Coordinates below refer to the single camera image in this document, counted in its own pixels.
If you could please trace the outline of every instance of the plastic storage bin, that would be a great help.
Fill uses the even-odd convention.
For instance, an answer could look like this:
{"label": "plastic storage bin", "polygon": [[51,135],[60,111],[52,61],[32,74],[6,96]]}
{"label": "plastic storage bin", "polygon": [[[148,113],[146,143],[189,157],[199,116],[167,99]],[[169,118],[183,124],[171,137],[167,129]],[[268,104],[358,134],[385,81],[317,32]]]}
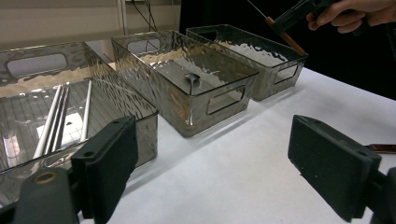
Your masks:
{"label": "plastic storage bin", "polygon": [[[0,204],[17,200],[23,180],[40,167],[69,168],[86,140],[124,116],[136,117],[136,167],[156,158],[159,111],[85,43],[0,52],[0,78]],[[61,144],[34,158],[60,84],[68,87]]]}
{"label": "plastic storage bin", "polygon": [[112,38],[117,71],[183,136],[245,110],[258,72],[176,31]]}
{"label": "plastic storage bin", "polygon": [[255,101],[293,87],[308,57],[227,24],[187,28],[186,36],[257,69],[260,73],[251,96]]}

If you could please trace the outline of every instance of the white table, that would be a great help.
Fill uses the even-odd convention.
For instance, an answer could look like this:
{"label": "white table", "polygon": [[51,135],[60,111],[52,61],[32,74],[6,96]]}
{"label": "white table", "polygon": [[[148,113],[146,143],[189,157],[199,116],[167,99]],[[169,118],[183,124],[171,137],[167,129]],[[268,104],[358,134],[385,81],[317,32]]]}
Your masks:
{"label": "white table", "polygon": [[[193,138],[159,116],[158,158],[133,172],[109,223],[345,223],[288,159],[296,114],[364,146],[396,144],[395,101],[304,68],[295,87]],[[396,155],[381,156],[386,174]]]}

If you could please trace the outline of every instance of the cable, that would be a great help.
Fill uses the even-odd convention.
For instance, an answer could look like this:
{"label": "cable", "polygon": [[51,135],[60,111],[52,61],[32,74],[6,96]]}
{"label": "cable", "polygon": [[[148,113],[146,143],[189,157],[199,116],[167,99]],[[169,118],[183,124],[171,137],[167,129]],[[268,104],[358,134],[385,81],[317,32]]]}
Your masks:
{"label": "cable", "polygon": [[134,1],[132,1],[132,3],[134,4],[134,8],[136,8],[137,12],[140,14],[140,16],[142,16],[142,18],[146,21],[146,23],[148,24],[148,27],[153,29],[154,31],[158,31],[156,27],[152,27],[151,23],[148,22],[148,20],[146,19],[146,17],[140,12],[139,8],[137,8],[136,4],[134,3]]}
{"label": "cable", "polygon": [[[148,31],[150,32],[151,29],[155,32],[158,32],[158,29],[155,25],[155,21],[154,18],[152,17],[151,14],[151,4],[150,2],[147,2],[147,0],[145,0],[146,3],[146,7],[148,8],[148,17],[149,17],[149,21],[146,19],[146,17],[142,14],[142,12],[140,12],[139,8],[137,8],[136,4],[134,3],[134,1],[132,1],[132,3],[134,4],[134,8],[136,8],[137,12],[140,14],[140,16],[146,21],[146,23],[148,24]],[[154,27],[151,25],[151,19],[153,20],[154,23]],[[157,47],[155,47],[153,44],[151,44],[149,41],[146,42],[146,51],[148,51],[148,45],[151,45],[152,47],[154,47],[155,49],[158,49]]]}

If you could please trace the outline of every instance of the black background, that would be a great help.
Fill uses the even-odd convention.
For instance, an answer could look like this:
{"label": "black background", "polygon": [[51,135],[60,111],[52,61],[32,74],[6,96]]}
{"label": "black background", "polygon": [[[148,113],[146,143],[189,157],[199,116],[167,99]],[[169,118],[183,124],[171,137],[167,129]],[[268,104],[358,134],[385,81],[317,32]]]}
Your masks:
{"label": "black background", "polygon": [[[267,17],[278,18],[298,1],[250,0]],[[269,28],[264,17],[248,2],[229,0],[183,0],[180,29],[230,24],[255,35],[286,43]],[[396,100],[396,61],[386,34],[386,25],[372,27],[364,35],[341,35],[331,25],[310,31],[302,20],[287,33],[309,54],[305,67],[392,100]]]}

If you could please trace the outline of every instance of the white wall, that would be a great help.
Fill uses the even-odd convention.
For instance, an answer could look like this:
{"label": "white wall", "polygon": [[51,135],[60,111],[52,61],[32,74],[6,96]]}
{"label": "white wall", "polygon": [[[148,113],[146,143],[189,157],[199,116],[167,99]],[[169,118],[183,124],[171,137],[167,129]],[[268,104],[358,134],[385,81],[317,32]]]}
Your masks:
{"label": "white wall", "polygon": [[[143,3],[136,3],[136,7],[148,21],[149,10],[147,6]],[[149,30],[148,23],[139,14],[137,9],[132,4],[126,4],[128,34],[145,33]],[[180,4],[152,4],[151,14],[158,30],[178,31],[180,20]]]}
{"label": "white wall", "polygon": [[[160,1],[151,12],[158,29],[178,30],[180,4]],[[133,5],[126,4],[126,13],[128,34],[149,30]],[[120,0],[0,0],[0,50],[123,35],[121,15]]]}

